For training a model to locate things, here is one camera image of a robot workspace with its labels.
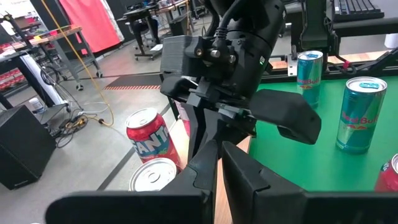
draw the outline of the red bull can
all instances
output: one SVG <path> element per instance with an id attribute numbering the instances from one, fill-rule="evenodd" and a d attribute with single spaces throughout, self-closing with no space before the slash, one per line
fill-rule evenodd
<path id="1" fill-rule="evenodd" d="M 322 52 L 311 50 L 298 55 L 297 89 L 312 108 L 319 102 L 322 65 Z"/>
<path id="2" fill-rule="evenodd" d="M 341 150 L 355 154 L 368 151 L 386 91 L 387 83 L 379 78 L 347 81 L 336 141 Z"/>

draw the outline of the fanta logo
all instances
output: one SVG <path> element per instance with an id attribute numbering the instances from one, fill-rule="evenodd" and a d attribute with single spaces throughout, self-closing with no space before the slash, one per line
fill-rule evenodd
<path id="1" fill-rule="evenodd" d="M 374 119 L 368 119 L 368 118 L 352 118 L 349 117 L 345 111 L 342 112 L 341 116 L 343 117 L 344 120 L 348 121 L 350 124 L 373 124 L 377 122 L 377 119 L 379 118 L 379 115 L 377 115 Z"/>
<path id="2" fill-rule="evenodd" d="M 153 155 L 163 155 L 169 148 L 169 133 L 164 126 L 161 126 L 154 134 L 145 141 L 133 141 L 132 146 L 138 152 L 139 157 L 148 157 Z"/>
<path id="3" fill-rule="evenodd" d="M 317 83 L 319 83 L 319 77 L 316 79 L 316 80 L 312 80 L 312 79 L 308 79 L 308 80 L 301 80 L 301 79 L 297 79 L 297 82 L 299 83 L 299 84 L 302 84 L 302 85 L 308 85 L 308 84 L 317 84 Z"/>
<path id="4" fill-rule="evenodd" d="M 383 166 L 381 166 L 381 171 L 386 171 L 388 169 L 388 167 L 390 166 L 390 164 L 388 162 L 386 162 L 385 164 L 383 164 Z"/>

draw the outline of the red backdrop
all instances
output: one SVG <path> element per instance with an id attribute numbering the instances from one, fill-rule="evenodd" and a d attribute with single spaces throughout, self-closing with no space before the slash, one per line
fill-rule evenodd
<path id="1" fill-rule="evenodd" d="M 82 26 L 91 51 L 99 52 L 120 43 L 100 0 L 60 0 L 73 25 Z"/>

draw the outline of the green table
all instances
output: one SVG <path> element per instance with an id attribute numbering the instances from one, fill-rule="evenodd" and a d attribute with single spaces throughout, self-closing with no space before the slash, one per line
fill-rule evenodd
<path id="1" fill-rule="evenodd" d="M 351 155 L 336 149 L 347 80 L 327 80 L 322 81 L 316 109 L 322 119 L 322 130 L 315 145 L 283 138 L 274 125 L 258 121 L 257 137 L 252 140 L 249 154 L 306 190 L 373 190 L 383 163 L 398 153 L 398 77 L 382 79 L 388 84 L 387 93 L 368 153 Z M 295 83 L 260 85 L 259 89 L 263 88 L 296 92 Z"/>

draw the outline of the keyboard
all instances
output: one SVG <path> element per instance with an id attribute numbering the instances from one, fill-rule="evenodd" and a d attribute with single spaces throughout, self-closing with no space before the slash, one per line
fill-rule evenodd
<path id="1" fill-rule="evenodd" d="M 334 0 L 335 17 L 334 22 L 348 22 L 365 19 L 383 18 L 379 6 L 373 4 L 371 0 Z"/>

